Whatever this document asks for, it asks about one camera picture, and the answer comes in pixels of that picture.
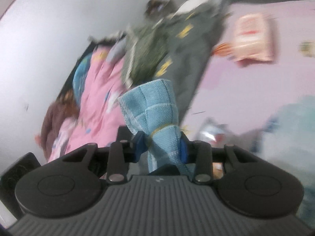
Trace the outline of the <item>light blue towel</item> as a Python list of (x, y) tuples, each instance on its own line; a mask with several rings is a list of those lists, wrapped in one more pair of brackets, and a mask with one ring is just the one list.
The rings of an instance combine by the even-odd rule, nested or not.
[(148, 146), (148, 170), (175, 165), (181, 175), (193, 176), (193, 165), (180, 160), (181, 129), (172, 83), (157, 79), (137, 86), (118, 98), (126, 126), (142, 131)]

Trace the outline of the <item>pink blanket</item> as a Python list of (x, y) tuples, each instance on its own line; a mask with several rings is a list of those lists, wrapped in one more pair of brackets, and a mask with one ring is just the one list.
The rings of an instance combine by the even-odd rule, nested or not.
[(40, 134), (45, 158), (51, 162), (87, 143), (109, 146), (125, 124), (118, 97), (123, 59), (107, 61), (108, 46), (100, 46), (79, 64), (73, 88), (47, 110)]

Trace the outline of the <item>pink play mat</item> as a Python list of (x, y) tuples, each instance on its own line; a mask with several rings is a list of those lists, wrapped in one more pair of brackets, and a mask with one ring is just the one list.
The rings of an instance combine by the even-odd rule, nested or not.
[(314, 41), (314, 1), (233, 4), (221, 42), (232, 40), (238, 18), (258, 12), (275, 24), (275, 61), (243, 67), (229, 57), (213, 56), (182, 123), (189, 138), (208, 118), (235, 134), (261, 128), (279, 107), (314, 95), (314, 58), (299, 50), (303, 42)]

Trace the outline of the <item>light green plastic bag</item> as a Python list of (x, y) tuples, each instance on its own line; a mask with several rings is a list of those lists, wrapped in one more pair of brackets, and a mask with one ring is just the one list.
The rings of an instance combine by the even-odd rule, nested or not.
[(304, 197), (297, 217), (314, 228), (314, 96), (303, 96), (273, 114), (255, 154), (301, 181)]

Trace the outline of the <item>green patterned pillow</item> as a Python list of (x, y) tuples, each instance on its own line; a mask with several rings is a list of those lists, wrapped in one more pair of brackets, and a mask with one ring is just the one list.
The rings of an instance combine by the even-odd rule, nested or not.
[(122, 68), (122, 83), (126, 88), (153, 78), (158, 64), (168, 52), (167, 40), (168, 34), (162, 26), (144, 25), (127, 29)]

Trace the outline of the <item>red white wipes pack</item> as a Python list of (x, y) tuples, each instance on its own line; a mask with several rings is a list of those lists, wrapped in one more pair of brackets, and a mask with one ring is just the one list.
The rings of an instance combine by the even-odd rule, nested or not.
[(273, 21), (265, 13), (241, 16), (233, 31), (232, 55), (237, 63), (273, 63), (275, 61)]

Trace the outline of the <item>grey quilt with yellow patches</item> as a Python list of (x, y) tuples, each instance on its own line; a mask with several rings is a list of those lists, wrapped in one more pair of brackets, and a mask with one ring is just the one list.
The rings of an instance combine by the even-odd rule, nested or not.
[(172, 82), (179, 122), (184, 119), (210, 53), (221, 38), (227, 8), (223, 3), (204, 3), (165, 22), (168, 51), (153, 78)]

